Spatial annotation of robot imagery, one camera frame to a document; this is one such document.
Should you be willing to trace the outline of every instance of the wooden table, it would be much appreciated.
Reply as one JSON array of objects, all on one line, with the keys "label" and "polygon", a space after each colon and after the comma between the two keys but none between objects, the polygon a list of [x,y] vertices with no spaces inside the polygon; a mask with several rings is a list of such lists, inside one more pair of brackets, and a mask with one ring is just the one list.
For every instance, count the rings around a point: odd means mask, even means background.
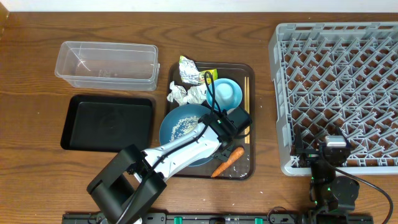
[{"label": "wooden table", "polygon": [[[70,98],[86,93],[153,99],[152,146],[158,146],[167,75],[180,55],[254,69],[256,170],[246,181],[171,178],[153,207],[170,213],[267,213],[275,206],[305,211],[313,206],[309,177],[287,177],[279,167],[268,41],[282,22],[397,20],[398,14],[10,13],[0,40],[0,222],[60,223],[65,212],[97,211],[86,186],[115,154],[60,147]],[[156,91],[71,87],[54,75],[66,40],[156,45],[161,64]],[[398,201],[395,176],[364,178]],[[387,211],[387,200],[361,185],[356,212],[381,223]],[[398,222],[398,212],[393,220]]]}]

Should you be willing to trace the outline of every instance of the clear plastic container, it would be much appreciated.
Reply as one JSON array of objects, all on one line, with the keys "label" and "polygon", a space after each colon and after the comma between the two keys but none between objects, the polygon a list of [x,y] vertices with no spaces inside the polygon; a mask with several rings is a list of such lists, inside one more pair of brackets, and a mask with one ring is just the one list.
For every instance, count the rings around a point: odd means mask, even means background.
[{"label": "clear plastic container", "polygon": [[66,41],[55,75],[77,88],[152,91],[160,67],[157,54],[154,45]]}]

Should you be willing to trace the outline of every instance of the tray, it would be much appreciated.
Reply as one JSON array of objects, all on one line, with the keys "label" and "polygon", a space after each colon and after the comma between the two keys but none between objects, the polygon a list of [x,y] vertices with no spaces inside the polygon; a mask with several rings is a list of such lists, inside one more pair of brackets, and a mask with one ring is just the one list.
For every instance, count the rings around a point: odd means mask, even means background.
[{"label": "tray", "polygon": [[[199,71],[209,70],[209,69],[217,69],[218,78],[230,78],[234,80],[239,86],[242,88],[243,98],[240,106],[244,107],[244,82],[245,77],[249,77],[249,91],[250,96],[254,96],[254,71],[251,67],[244,64],[231,64],[231,63],[205,63],[205,62],[196,62],[196,66]],[[180,77],[180,70],[178,68],[178,63],[174,64],[169,71],[169,83],[174,81],[176,85],[184,86],[186,90],[188,90],[191,84],[183,83]],[[210,108],[207,102],[202,103],[203,106]],[[166,113],[167,115],[174,108],[178,107],[177,102],[170,103],[167,101],[166,103]],[[225,170],[217,179],[229,179],[229,180],[244,180],[249,178],[254,172],[254,142],[255,142],[255,117],[254,117],[254,98],[250,98],[249,100],[249,113],[253,120],[253,125],[251,127],[250,132],[250,144],[245,143],[245,139],[234,140],[235,146],[242,146],[245,150],[244,155],[238,159],[231,167]],[[214,172],[214,170],[221,164],[221,161],[218,159],[212,159],[210,162],[203,164],[198,167],[186,167],[177,173],[174,176],[177,177],[194,177],[194,178],[205,178],[210,179],[210,175]]]},{"label": "tray", "polygon": [[310,175],[292,151],[339,126],[354,147],[350,174],[398,174],[398,22],[279,24],[269,42],[280,166]]},{"label": "tray", "polygon": [[72,97],[61,146],[69,150],[119,152],[135,144],[147,149],[152,127],[148,99],[77,95]]}]

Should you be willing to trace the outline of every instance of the orange carrot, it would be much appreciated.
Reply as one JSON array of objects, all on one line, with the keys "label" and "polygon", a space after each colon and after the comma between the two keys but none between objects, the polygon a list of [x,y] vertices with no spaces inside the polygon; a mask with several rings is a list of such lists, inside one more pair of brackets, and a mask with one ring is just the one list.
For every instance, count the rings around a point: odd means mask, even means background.
[{"label": "orange carrot", "polygon": [[211,177],[216,177],[220,175],[224,170],[226,170],[232,163],[238,160],[244,154],[243,147],[237,147],[229,156],[226,162],[223,162],[211,175]]}]

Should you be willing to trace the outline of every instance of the crumpled napkin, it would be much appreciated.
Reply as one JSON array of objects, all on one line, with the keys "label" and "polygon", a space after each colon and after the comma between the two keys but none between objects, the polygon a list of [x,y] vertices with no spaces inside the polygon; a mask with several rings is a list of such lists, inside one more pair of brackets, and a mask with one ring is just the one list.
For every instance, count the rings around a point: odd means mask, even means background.
[{"label": "crumpled napkin", "polygon": [[174,81],[170,83],[171,93],[167,96],[169,102],[175,100],[180,106],[187,103],[202,104],[206,100],[206,85],[191,87],[188,92],[182,86],[174,85]]}]

